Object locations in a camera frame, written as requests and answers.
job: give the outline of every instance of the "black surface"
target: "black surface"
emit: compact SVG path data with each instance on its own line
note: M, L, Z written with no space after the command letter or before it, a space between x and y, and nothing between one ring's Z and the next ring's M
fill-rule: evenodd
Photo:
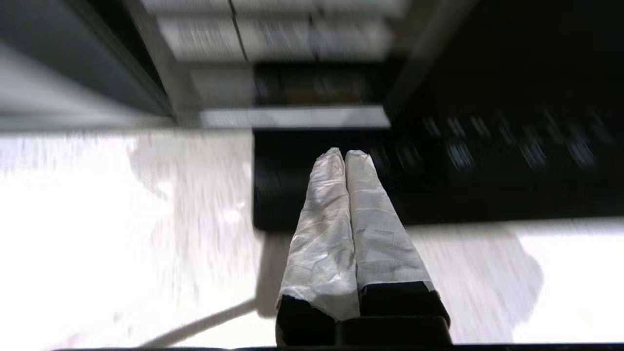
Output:
M334 318L304 300L282 295L275 320L275 340L279 346L334 345Z
M257 106L382 104L404 62L269 63L254 66Z
M621 6L483 0L392 130L256 131L255 225L295 229L330 147L371 154L406 225L624 215Z
M361 317L336 327L338 345L452 345L442 317Z
M359 312L363 317L440 317L446 330L451 326L440 295L423 282L369 284L360 291Z

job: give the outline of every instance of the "floor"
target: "floor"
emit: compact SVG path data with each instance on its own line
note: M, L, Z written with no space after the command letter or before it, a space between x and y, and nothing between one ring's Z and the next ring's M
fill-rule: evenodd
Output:
M7 349L274 345L250 131L0 136ZM408 227L455 343L624 342L624 218Z

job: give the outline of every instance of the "white floor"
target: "white floor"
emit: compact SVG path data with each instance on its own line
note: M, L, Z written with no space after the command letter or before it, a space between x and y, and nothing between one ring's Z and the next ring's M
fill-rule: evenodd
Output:
M274 344L251 132L0 136L6 349ZM624 219L410 227L455 343L624 342Z

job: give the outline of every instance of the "white tape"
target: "white tape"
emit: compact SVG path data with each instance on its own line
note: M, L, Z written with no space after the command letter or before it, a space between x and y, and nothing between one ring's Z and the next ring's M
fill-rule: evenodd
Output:
M332 148L310 174L279 296L305 300L336 320L358 317L355 270L344 161Z
M381 185L371 156L349 151L346 177L351 202L358 290L369 284L425 282L431 278Z

